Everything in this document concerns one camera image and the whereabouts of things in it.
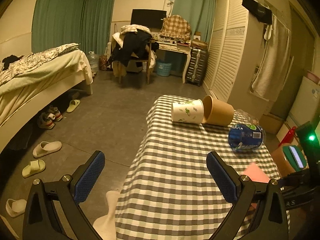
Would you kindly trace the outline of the pink faceted cup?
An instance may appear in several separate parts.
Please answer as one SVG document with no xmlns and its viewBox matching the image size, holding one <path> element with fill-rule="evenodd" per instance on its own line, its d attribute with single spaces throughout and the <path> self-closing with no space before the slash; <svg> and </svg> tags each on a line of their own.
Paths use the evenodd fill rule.
<svg viewBox="0 0 320 240">
<path fill-rule="evenodd" d="M 255 162 L 250 163 L 242 174 L 249 176 L 255 182 L 268 183 L 270 180 L 268 175 Z"/>
</svg>

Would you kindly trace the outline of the brown kraft paper cup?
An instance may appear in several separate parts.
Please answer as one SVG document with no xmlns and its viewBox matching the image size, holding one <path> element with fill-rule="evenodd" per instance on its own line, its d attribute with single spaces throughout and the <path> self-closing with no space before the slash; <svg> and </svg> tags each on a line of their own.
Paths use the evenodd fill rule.
<svg viewBox="0 0 320 240">
<path fill-rule="evenodd" d="M 216 126 L 228 126 L 234 117 L 234 108 L 232 105 L 217 100 L 211 95 L 207 95 L 202 100 L 203 103 L 203 124 Z"/>
</svg>

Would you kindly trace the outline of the smartphone lit screen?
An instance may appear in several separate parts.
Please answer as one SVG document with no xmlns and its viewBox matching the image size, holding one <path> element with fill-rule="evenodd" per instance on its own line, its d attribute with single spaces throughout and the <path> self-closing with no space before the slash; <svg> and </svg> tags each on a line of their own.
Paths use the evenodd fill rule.
<svg viewBox="0 0 320 240">
<path fill-rule="evenodd" d="M 302 170 L 305 168 L 305 159 L 299 148 L 296 146 L 289 146 L 289 151 L 291 153 L 291 164 L 295 170 Z"/>
</svg>

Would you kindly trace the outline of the blue label water bottle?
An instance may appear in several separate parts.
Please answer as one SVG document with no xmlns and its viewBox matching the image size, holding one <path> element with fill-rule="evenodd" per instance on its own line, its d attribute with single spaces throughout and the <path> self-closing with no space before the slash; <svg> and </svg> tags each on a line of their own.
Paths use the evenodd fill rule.
<svg viewBox="0 0 320 240">
<path fill-rule="evenodd" d="M 235 151 L 255 150 L 265 140 L 265 131 L 259 125 L 235 124 L 228 133 L 228 143 Z"/>
</svg>

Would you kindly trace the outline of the white small fridge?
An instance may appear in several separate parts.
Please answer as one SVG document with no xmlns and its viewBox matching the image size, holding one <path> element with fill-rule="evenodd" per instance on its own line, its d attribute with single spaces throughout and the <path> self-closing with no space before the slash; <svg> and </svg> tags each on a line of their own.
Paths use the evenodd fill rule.
<svg viewBox="0 0 320 240">
<path fill-rule="evenodd" d="M 319 85 L 303 77 L 286 123 L 291 128 L 311 122 L 314 128 L 319 123 Z"/>
</svg>

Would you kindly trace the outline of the slipper near bed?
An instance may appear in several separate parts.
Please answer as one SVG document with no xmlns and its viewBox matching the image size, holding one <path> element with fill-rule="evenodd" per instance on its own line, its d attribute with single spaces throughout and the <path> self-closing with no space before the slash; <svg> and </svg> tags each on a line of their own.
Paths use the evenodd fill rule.
<svg viewBox="0 0 320 240">
<path fill-rule="evenodd" d="M 72 113 L 80 105 L 80 100 L 74 99 L 69 102 L 67 113 Z"/>
</svg>

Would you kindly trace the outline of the hanging white towel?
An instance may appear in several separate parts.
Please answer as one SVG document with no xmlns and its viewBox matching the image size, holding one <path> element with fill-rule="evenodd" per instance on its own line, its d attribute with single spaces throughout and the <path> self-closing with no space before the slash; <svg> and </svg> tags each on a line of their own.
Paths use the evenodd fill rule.
<svg viewBox="0 0 320 240">
<path fill-rule="evenodd" d="M 263 99 L 275 102 L 290 70 L 291 30 L 273 15 L 264 40 L 263 58 L 251 89 Z"/>
</svg>

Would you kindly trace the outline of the pink basin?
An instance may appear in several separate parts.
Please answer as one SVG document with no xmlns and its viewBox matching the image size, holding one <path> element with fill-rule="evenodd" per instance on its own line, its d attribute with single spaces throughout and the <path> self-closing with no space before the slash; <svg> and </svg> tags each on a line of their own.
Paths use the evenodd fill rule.
<svg viewBox="0 0 320 240">
<path fill-rule="evenodd" d="M 320 78 L 316 75 L 316 74 L 314 74 L 313 72 L 311 72 L 311 71 L 307 71 L 306 72 L 306 77 L 309 79 L 309 80 L 311 80 L 312 82 L 314 82 L 315 84 L 319 84 L 319 81 L 320 81 Z"/>
</svg>

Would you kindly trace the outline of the bed with patterned bedding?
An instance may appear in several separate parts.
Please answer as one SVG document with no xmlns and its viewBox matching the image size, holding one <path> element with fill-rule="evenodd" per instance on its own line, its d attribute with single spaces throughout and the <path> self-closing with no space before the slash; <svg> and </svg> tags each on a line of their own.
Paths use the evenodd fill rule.
<svg viewBox="0 0 320 240">
<path fill-rule="evenodd" d="M 75 49 L 1 85 L 1 151 L 41 109 L 79 86 L 93 94 L 92 70 L 86 54 Z"/>
</svg>

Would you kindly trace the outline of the blue laundry basket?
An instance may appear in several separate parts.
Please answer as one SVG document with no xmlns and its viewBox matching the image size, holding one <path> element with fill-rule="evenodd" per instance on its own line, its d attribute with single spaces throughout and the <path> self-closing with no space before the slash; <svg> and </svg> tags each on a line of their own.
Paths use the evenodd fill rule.
<svg viewBox="0 0 320 240">
<path fill-rule="evenodd" d="M 163 61 L 157 61 L 156 63 L 156 73 L 158 76 L 168 77 L 170 75 L 172 63 L 166 63 Z"/>
</svg>

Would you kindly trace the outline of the chair with piled clothes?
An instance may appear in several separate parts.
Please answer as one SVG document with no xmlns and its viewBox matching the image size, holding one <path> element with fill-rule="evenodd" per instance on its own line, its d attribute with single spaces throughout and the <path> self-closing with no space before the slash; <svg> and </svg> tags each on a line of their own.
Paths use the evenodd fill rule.
<svg viewBox="0 0 320 240">
<path fill-rule="evenodd" d="M 121 27 L 112 35 L 111 54 L 107 65 L 112 67 L 118 80 L 126 75 L 129 62 L 146 63 L 146 82 L 150 82 L 150 74 L 156 64 L 156 50 L 159 44 L 154 40 L 150 29 L 139 24 Z"/>
</svg>

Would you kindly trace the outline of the cardboard box on suitcase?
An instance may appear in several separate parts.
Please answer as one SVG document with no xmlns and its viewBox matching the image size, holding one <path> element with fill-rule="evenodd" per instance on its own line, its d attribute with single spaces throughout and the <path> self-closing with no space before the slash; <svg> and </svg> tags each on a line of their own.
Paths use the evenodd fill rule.
<svg viewBox="0 0 320 240">
<path fill-rule="evenodd" d="M 200 40 L 192 40 L 191 47 L 194 49 L 207 50 L 208 43 Z"/>
</svg>

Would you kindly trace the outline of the green curtain left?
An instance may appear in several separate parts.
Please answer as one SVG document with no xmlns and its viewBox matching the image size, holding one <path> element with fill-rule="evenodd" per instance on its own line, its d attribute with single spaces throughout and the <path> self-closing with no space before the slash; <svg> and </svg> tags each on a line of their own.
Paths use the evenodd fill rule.
<svg viewBox="0 0 320 240">
<path fill-rule="evenodd" d="M 85 53 L 105 52 L 114 0 L 36 0 L 31 50 L 40 52 L 78 43 Z"/>
</svg>

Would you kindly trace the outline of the green curtain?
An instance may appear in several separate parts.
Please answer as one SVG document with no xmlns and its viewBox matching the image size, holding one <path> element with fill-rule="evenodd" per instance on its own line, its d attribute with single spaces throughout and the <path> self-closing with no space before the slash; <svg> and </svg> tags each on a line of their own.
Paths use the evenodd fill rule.
<svg viewBox="0 0 320 240">
<path fill-rule="evenodd" d="M 174 0 L 172 15 L 180 15 L 191 26 L 191 33 L 197 31 L 201 40 L 209 42 L 215 15 L 216 0 Z"/>
<path fill-rule="evenodd" d="M 105 52 L 114 0 L 36 0 L 31 50 L 40 52 L 78 43 L 85 53 Z"/>
</svg>

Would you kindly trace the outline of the white desk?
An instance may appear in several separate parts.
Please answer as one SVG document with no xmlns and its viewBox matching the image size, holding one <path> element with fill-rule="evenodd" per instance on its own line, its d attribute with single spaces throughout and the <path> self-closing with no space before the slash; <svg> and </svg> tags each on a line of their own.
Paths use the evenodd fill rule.
<svg viewBox="0 0 320 240">
<path fill-rule="evenodd" d="M 178 43 L 172 44 L 172 43 L 168 43 L 168 42 L 162 42 L 159 40 L 156 40 L 156 42 L 159 44 L 159 50 L 184 54 L 186 56 L 186 61 L 185 61 L 183 73 L 182 73 L 182 83 L 185 83 L 186 73 L 187 73 L 188 66 L 189 66 L 189 63 L 191 60 L 191 47 L 181 45 L 180 43 L 179 44 Z"/>
</svg>

